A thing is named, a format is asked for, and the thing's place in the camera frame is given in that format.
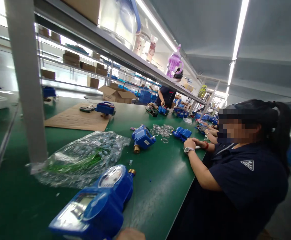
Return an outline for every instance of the green table surface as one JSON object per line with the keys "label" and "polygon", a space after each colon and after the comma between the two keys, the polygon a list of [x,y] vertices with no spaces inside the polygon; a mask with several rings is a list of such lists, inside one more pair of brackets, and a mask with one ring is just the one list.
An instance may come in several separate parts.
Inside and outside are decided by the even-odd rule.
{"label": "green table surface", "polygon": [[[57,102],[44,103],[46,119],[67,108],[84,102],[83,99],[60,97]],[[192,137],[203,135],[173,114],[157,118],[145,112],[144,106],[115,103],[117,112],[106,131],[130,137],[130,127],[144,124],[178,126],[191,130]],[[47,127],[46,139],[49,155],[64,145],[81,138],[90,131]],[[133,153],[133,141],[123,149],[118,164],[127,167],[133,160],[136,170],[134,192],[124,210],[123,227],[134,227],[145,233],[147,240],[165,239],[194,179],[188,157],[181,140],[170,136],[168,143],[157,137],[157,142],[139,154]],[[197,150],[203,159],[203,150]],[[51,220],[78,192],[73,188],[55,188],[43,185],[30,174],[30,162],[23,120],[18,114],[0,170],[0,239],[59,239],[47,228]]]}

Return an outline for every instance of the hair tie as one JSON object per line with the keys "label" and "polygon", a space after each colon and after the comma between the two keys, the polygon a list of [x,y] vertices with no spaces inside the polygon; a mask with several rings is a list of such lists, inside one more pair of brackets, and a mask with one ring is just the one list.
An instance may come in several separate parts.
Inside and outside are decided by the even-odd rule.
{"label": "hair tie", "polygon": [[273,102],[268,102],[268,104],[269,104],[269,107],[270,108],[274,108],[274,107],[276,107],[276,102],[275,101],[273,101]]}

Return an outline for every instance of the electronic water meter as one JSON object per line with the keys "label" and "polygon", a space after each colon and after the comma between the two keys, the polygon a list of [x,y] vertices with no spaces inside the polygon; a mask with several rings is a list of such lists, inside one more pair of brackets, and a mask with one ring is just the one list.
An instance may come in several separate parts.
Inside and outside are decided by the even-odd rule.
{"label": "electronic water meter", "polygon": [[123,205],[133,192],[135,170],[116,165],[79,191],[49,228],[71,240],[112,239],[123,224]]}

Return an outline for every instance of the red bracelet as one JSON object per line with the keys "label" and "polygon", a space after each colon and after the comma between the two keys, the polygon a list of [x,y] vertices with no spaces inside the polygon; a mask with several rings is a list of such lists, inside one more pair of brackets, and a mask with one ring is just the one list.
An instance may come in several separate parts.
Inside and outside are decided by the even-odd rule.
{"label": "red bracelet", "polygon": [[208,142],[206,142],[206,141],[203,141],[203,142],[205,142],[206,143],[206,147],[205,148],[203,148],[204,150],[207,150],[208,148],[209,148],[209,143]]}

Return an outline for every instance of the wristwatch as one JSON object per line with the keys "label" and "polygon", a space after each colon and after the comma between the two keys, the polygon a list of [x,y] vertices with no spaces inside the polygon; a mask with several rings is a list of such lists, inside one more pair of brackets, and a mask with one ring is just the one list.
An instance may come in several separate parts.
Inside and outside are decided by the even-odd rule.
{"label": "wristwatch", "polygon": [[184,149],[184,153],[185,153],[185,154],[188,154],[191,150],[195,151],[195,149],[193,149],[193,148],[188,148],[188,147],[186,147],[186,148]]}

